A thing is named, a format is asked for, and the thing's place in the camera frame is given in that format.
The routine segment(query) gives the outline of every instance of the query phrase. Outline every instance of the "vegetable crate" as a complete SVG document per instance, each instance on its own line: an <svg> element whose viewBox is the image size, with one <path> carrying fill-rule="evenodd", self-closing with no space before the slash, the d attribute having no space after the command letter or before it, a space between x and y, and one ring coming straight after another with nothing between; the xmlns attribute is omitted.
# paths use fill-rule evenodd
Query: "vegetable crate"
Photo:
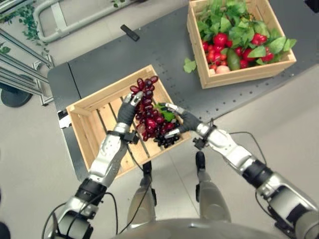
<svg viewBox="0 0 319 239"><path fill-rule="evenodd" d="M207 2L207 0L190 1L187 17L187 29L203 89L272 77L296 62L295 55L290 49L280 62L235 70L225 74L215 74L214 70L208 68L196 22L197 16L207 6ZM246 4L248 12L252 13L257 20L263 20L269 29L275 28L281 36L285 35L268 0L247 0Z"/></svg>
<svg viewBox="0 0 319 239"><path fill-rule="evenodd" d="M91 167L97 156L99 146L106 136L106 131L113 130L117 123L118 111L122 100L130 92L130 86L136 85L137 78L146 79L154 75L156 75L154 68L152 65L148 65L66 108L87 169ZM172 103L160 80L154 86L154 104ZM137 130L135 123L131 126L132 130ZM175 145L164 149L158 147L152 139L143 142L140 136L138 144L129 144L128 152L122 160L118 176L135 168L134 160L142 165L189 138L190 133L184 133Z"/></svg>

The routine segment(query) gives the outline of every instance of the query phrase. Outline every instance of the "metal table surface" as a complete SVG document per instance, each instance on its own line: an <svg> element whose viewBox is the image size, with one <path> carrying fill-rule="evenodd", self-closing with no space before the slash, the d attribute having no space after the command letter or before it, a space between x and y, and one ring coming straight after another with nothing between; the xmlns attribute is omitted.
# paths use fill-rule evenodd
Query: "metal table surface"
<svg viewBox="0 0 319 239"><path fill-rule="evenodd" d="M183 71L186 57L194 59L186 28L187 7L182 7L137 30L138 42L119 37L80 57L53 68L48 79L57 110L152 64L174 103L203 120L217 118L243 104L282 86L317 61L316 34L319 16L302 0L270 0L273 10L294 47L297 63L283 73L267 79L228 86L201 88L197 71ZM87 170L72 127L63 130L73 166L79 180Z"/></svg>

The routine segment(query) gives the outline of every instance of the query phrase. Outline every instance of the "robot forearm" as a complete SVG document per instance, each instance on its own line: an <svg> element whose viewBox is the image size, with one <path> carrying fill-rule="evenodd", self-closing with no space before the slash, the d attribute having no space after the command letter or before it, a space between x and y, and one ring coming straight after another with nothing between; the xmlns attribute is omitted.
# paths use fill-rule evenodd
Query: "robot forearm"
<svg viewBox="0 0 319 239"><path fill-rule="evenodd" d="M227 132L204 123L198 125L196 132L207 138L209 146L223 155L225 161L256 188L268 202L269 211L276 220L295 229L299 239L312 238L310 233L316 228L318 230L319 216L318 207L309 196L236 144Z"/></svg>

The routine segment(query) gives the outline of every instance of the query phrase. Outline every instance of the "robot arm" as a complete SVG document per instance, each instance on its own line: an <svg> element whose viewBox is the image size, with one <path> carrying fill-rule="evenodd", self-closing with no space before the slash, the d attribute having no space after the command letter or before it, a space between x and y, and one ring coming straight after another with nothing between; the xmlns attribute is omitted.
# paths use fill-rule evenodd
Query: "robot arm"
<svg viewBox="0 0 319 239"><path fill-rule="evenodd" d="M226 131L201 122L181 107L169 103L165 106L184 120L181 127L169 132L166 137L189 130L197 132L202 138L194 140L195 146L202 149L209 145L219 152L267 201L269 212L279 224L294 231L297 239L319 238L318 206L309 196L238 145Z"/></svg>
<svg viewBox="0 0 319 239"><path fill-rule="evenodd" d="M127 152L127 144L138 141L135 132L129 133L129 130L135 116L135 107L141 101L143 93L137 93L131 100L132 94L128 94L124 99L119 109L118 123L113 131L107 132L89 170L88 178L82 182L76 194L67 201L60 215L54 220L48 238L90 238L93 228L88 220L95 217L107 188L118 174L122 158Z"/></svg>

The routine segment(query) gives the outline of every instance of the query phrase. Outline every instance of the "lying leaf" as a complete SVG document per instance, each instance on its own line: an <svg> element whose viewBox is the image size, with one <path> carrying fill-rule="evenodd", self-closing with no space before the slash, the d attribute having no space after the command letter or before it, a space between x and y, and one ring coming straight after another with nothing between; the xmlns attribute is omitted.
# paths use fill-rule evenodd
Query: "lying leaf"
<svg viewBox="0 0 319 239"><path fill-rule="evenodd" d="M165 120L168 121L168 122L171 122L172 119L175 118L175 115L174 115L174 113L172 113L172 112L170 112L170 111L165 111L165 110L163 110L164 107L165 107L165 106L160 106L159 104L156 104L156 105L155 105L155 108L157 108L157 110L158 110L160 113L163 114Z"/></svg>
<svg viewBox="0 0 319 239"><path fill-rule="evenodd" d="M223 16L220 20L220 31L227 32L230 28L231 28L230 21L225 16Z"/></svg>
<svg viewBox="0 0 319 239"><path fill-rule="evenodd" d="M240 21L240 23L238 24L238 27L241 27L241 28L248 28L248 26L249 26L248 22Z"/></svg>
<svg viewBox="0 0 319 239"><path fill-rule="evenodd" d="M224 48L220 51L221 54L226 55L228 52L228 48Z"/></svg>
<svg viewBox="0 0 319 239"><path fill-rule="evenodd" d="M254 24L254 30L256 33L262 34L267 38L270 36L267 25L263 21L256 21Z"/></svg>
<svg viewBox="0 0 319 239"><path fill-rule="evenodd" d="M196 61L191 61L188 58L184 60L184 71L187 73L191 73L196 69Z"/></svg>
<svg viewBox="0 0 319 239"><path fill-rule="evenodd" d="M266 48L264 46L256 47L248 55L248 57L251 57L251 58L264 57L264 56L266 56Z"/></svg>
<svg viewBox="0 0 319 239"><path fill-rule="evenodd" d="M263 60L261 58L259 58L257 61L256 61L259 65L265 65L265 63L263 62Z"/></svg>
<svg viewBox="0 0 319 239"><path fill-rule="evenodd" d="M211 30L212 32L214 32L214 34L219 33L219 29L220 29L220 22L217 22L215 24L213 24L209 30Z"/></svg>
<svg viewBox="0 0 319 239"><path fill-rule="evenodd" d="M208 25L207 25L205 22L203 22L203 21L198 21L198 22L197 22L197 26L198 26L199 32L208 29Z"/></svg>
<svg viewBox="0 0 319 239"><path fill-rule="evenodd" d="M271 53L277 54L279 53L285 46L286 37L282 36L277 38L276 40L272 41L269 46L269 51Z"/></svg>
<svg viewBox="0 0 319 239"><path fill-rule="evenodd" d="M7 46L4 46L2 49L1 49L1 52L2 54L7 54L11 51L11 49Z"/></svg>
<svg viewBox="0 0 319 239"><path fill-rule="evenodd" d="M287 39L283 51L289 51L296 44L296 42L296 39Z"/></svg>

